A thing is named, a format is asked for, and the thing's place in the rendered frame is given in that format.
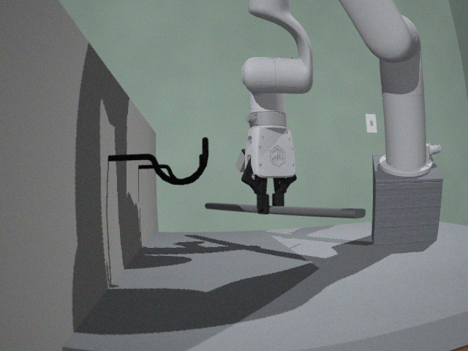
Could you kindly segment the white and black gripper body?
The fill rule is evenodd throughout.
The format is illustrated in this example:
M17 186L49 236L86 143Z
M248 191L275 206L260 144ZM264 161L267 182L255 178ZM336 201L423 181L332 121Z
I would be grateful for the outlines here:
M279 125L250 127L246 136L245 169L251 157L255 175L290 178L295 175L295 150L289 129Z

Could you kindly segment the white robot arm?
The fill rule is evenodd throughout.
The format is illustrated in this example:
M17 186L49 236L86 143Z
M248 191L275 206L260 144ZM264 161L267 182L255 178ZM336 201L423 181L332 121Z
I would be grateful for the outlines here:
M430 156L442 149L426 143L418 30L401 16L393 0L339 1L368 49L380 59L386 152L380 169L400 177L427 174L432 169ZM312 45L291 15L289 0L248 0L248 11L286 29L298 46L298 58L249 58L241 68L242 82L251 91L246 122L250 127L286 127L284 94L305 94L313 85Z

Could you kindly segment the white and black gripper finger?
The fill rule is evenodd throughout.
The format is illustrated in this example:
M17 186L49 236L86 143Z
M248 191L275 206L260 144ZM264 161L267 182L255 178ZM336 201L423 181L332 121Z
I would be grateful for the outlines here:
M284 193L287 192L289 185L296 179L296 175L291 178L273 178L275 193L272 194L272 205L284 206Z
M251 157L250 157L241 180L245 184L248 184L254 190L254 193L257 195L258 214L269 214L269 195L266 194L268 178L261 178L255 175L253 179L252 174L253 174L253 170L251 166Z

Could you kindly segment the grey wall panel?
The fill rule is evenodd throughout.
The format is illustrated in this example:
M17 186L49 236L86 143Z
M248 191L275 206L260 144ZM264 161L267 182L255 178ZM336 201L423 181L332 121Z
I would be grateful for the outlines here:
M159 232L151 161L108 161L155 143L59 0L0 0L0 351L63 351Z

